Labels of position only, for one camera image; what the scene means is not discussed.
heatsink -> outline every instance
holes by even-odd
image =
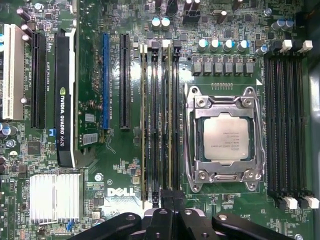
[[[79,221],[83,215],[82,174],[30,177],[30,220],[37,224]]]

white pci slot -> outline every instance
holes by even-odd
[[[4,25],[2,118],[23,120],[25,42],[24,32],[15,24]]]

